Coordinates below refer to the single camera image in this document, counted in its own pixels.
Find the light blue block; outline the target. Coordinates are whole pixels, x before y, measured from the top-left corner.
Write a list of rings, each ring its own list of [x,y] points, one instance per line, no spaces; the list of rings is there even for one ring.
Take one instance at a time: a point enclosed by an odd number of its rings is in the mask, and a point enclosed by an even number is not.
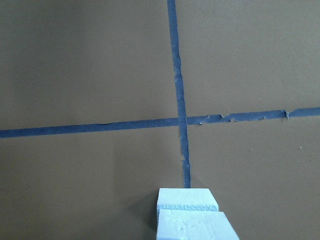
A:
[[[158,240],[238,240],[239,237],[220,211],[161,209]]]
[[[160,188],[156,210],[218,212],[219,205],[208,188]]]

